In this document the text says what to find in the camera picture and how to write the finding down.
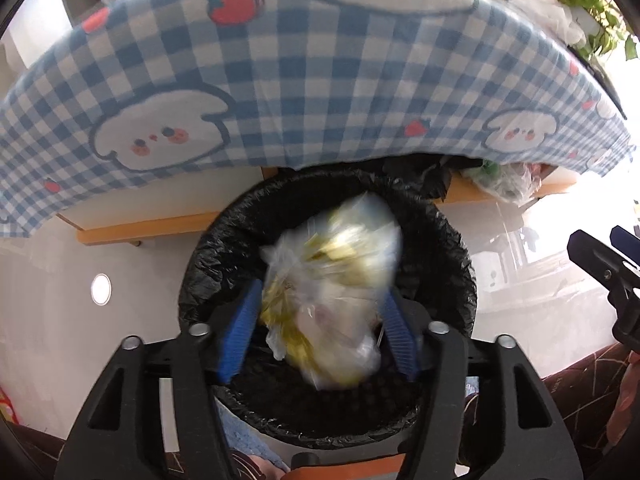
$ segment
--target ceiling light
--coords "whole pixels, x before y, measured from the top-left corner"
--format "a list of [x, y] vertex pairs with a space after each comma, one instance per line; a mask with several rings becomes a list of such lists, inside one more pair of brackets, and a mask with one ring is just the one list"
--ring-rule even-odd
[[91, 284], [91, 299], [96, 305], [106, 305], [111, 298], [111, 281], [106, 274], [98, 274]]

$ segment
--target blue cloth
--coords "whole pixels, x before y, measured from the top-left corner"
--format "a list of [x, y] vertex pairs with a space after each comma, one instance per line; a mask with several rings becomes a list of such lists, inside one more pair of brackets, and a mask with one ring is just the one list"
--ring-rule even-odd
[[226, 443], [231, 449], [236, 449], [245, 455], [259, 456], [283, 471], [289, 470], [282, 459], [260, 440], [251, 426], [229, 412], [219, 400], [216, 400], [216, 404], [222, 427], [225, 430]]
[[120, 0], [0, 108], [0, 234], [111, 189], [224, 166], [411, 152], [606, 174], [615, 106], [493, 0]]
[[465, 383], [465, 397], [477, 394], [480, 392], [480, 378], [479, 377], [467, 377]]

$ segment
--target trash can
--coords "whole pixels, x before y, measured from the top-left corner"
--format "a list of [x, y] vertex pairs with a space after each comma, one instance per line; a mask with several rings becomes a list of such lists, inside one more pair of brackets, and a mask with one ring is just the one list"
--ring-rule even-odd
[[[471, 335], [476, 283], [460, 234], [411, 183], [353, 169], [310, 168], [279, 175], [238, 197], [202, 235], [180, 289], [180, 323], [207, 320], [242, 286], [264, 278], [260, 248], [323, 211], [364, 192], [381, 197], [402, 229], [396, 287], [435, 319]], [[384, 440], [412, 425], [421, 386], [407, 381], [383, 341], [380, 370], [351, 390], [317, 391], [286, 361], [276, 361], [258, 325], [242, 371], [216, 396], [263, 434], [309, 449]]]

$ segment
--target clear plastic bag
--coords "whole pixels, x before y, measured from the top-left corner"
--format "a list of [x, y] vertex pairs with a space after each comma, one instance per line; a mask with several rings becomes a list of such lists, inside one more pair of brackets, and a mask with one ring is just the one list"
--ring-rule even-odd
[[542, 186], [540, 169], [539, 164], [517, 162], [500, 166], [486, 160], [480, 168], [464, 170], [462, 175], [490, 195], [521, 206]]
[[556, 0], [508, 0], [522, 10], [529, 19], [550, 30], [564, 44], [581, 44], [586, 40], [580, 25], [574, 22], [571, 9]]
[[260, 319], [274, 357], [287, 358], [319, 390], [352, 387], [374, 373], [380, 352], [372, 330], [400, 237], [385, 203], [364, 194], [263, 249]]

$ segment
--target white floor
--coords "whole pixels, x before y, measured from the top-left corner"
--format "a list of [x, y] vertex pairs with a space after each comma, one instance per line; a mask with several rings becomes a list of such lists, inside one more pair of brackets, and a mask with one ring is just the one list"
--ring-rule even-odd
[[[632, 230], [626, 182], [589, 183], [524, 212], [491, 202], [442, 207], [476, 268], [476, 338], [513, 334], [542, 376], [612, 341], [606, 292], [565, 247], [579, 228], [604, 241], [616, 224]], [[0, 240], [0, 386], [21, 423], [65, 437], [124, 336], [177, 333], [177, 293], [197, 238], [88, 248], [53, 219], [28, 240]], [[89, 294], [99, 272], [113, 284], [102, 307]]]

